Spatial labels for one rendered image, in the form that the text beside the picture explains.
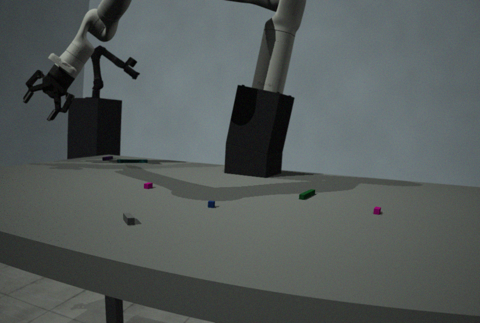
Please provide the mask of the green rod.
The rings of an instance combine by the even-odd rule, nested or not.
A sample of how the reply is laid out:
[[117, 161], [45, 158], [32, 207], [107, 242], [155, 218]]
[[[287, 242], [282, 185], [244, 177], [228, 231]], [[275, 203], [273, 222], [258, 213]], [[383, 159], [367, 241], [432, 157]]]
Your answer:
[[299, 194], [299, 199], [305, 200], [305, 199], [307, 199], [308, 197], [310, 197], [314, 194], [315, 194], [315, 190], [310, 189], [309, 191], [306, 191], [302, 194]]

